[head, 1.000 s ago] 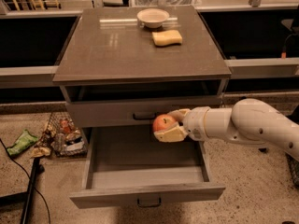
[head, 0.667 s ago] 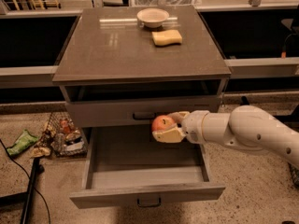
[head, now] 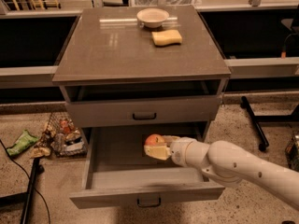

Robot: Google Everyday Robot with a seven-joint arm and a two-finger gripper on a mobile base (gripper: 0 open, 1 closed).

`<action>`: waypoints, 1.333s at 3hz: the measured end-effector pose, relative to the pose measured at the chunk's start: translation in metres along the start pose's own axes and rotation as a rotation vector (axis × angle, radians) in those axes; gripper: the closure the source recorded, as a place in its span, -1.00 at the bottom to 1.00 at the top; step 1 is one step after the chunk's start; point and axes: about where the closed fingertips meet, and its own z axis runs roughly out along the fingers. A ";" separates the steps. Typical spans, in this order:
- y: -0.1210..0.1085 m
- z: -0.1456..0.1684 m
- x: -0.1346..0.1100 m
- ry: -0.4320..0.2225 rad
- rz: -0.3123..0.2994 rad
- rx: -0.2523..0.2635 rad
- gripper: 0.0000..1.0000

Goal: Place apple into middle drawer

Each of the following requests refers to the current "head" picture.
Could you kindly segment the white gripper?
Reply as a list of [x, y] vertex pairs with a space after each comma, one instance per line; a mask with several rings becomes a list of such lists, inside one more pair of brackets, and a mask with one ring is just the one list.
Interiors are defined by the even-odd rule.
[[189, 137], [181, 137], [174, 135], [163, 135], [165, 144], [144, 145], [145, 153], [154, 159], [165, 161], [171, 156], [174, 164], [189, 167], [187, 158], [187, 150], [193, 139]]

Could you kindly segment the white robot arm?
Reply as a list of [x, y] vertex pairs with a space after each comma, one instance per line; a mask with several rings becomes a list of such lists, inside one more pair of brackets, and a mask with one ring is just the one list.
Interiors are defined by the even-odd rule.
[[233, 143], [206, 144], [190, 137], [152, 134], [145, 140], [144, 151], [154, 159], [170, 159], [176, 165], [192, 167], [224, 187], [236, 187], [247, 180], [299, 209], [299, 173]]

